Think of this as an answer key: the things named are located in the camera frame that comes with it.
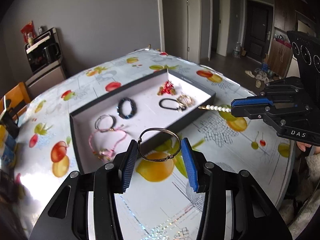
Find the person's right hand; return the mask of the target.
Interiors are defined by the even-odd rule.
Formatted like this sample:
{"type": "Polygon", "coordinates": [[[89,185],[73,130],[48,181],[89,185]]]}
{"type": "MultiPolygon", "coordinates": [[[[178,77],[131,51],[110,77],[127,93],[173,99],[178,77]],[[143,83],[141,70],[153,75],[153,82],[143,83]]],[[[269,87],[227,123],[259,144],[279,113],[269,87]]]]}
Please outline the person's right hand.
{"type": "Polygon", "coordinates": [[[320,154],[319,146],[312,146],[303,142],[297,142],[297,146],[304,153],[305,156],[320,154]]]}

